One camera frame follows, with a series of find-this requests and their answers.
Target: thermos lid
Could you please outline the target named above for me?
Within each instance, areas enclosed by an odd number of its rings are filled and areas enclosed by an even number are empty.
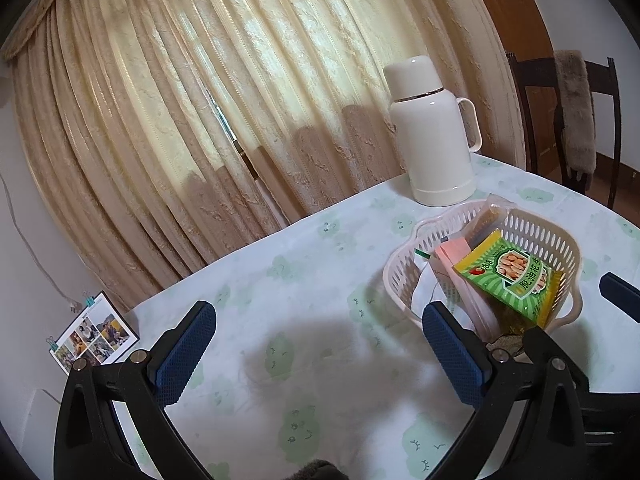
[[[384,68],[393,101],[440,90],[442,81],[429,56],[415,56]]]

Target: thermos base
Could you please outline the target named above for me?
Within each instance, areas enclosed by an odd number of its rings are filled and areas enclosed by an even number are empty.
[[[425,191],[423,189],[415,189],[411,186],[411,191],[414,193],[414,198],[422,205],[428,205],[432,207],[443,207],[447,205],[454,205],[458,202],[462,202],[469,198],[476,191],[476,181],[471,179],[461,186],[456,186],[453,189],[444,189],[440,191]]]

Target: plastic basket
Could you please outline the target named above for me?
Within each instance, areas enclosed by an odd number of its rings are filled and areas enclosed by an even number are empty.
[[[485,200],[471,200],[452,207],[436,218],[418,222],[409,240],[397,248],[386,263],[382,280],[387,293],[398,308],[420,328],[422,320],[411,310],[411,298],[420,278],[420,271],[414,264],[415,250],[431,252],[443,236],[460,231],[471,221],[482,209],[484,202]],[[511,210],[501,232],[508,241],[535,254],[553,269],[563,273],[545,331],[551,333],[559,326],[574,322],[582,311],[582,296],[578,286],[582,257],[574,238],[549,220],[518,208]],[[573,300],[572,308],[565,316],[557,317],[568,294],[571,294]]]

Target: peanut package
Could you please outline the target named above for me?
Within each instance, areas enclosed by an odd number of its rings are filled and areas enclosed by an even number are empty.
[[[495,230],[454,268],[465,279],[544,328],[561,272]]]

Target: power cord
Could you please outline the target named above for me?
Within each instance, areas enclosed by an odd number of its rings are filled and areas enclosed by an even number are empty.
[[[79,301],[73,300],[72,298],[68,297],[64,292],[62,292],[62,290],[60,290],[60,287],[53,280],[51,275],[42,266],[42,264],[40,263],[38,257],[36,256],[35,252],[33,251],[33,248],[31,247],[31,245],[27,241],[27,238],[25,238],[24,234],[22,233],[22,231],[18,227],[18,222],[15,219],[14,204],[13,204],[13,202],[11,200],[11,194],[9,193],[9,188],[8,188],[8,186],[6,184],[6,181],[4,180],[4,176],[2,176],[2,172],[1,171],[0,171],[0,180],[2,180],[2,186],[4,187],[4,195],[6,196],[6,203],[7,203],[8,207],[9,207],[9,215],[11,215],[11,221],[14,223],[15,230],[18,231],[18,234],[20,235],[20,238],[22,238],[22,241],[23,241],[25,247],[27,247],[27,250],[29,251],[29,254],[33,258],[34,263],[40,269],[40,272],[49,280],[49,283],[53,286],[53,288],[56,289],[56,292],[62,298],[64,298],[65,300],[68,301],[69,307],[71,307],[71,311],[72,312],[80,312],[81,310],[84,309],[84,306],[82,305],[82,303],[80,303]]]

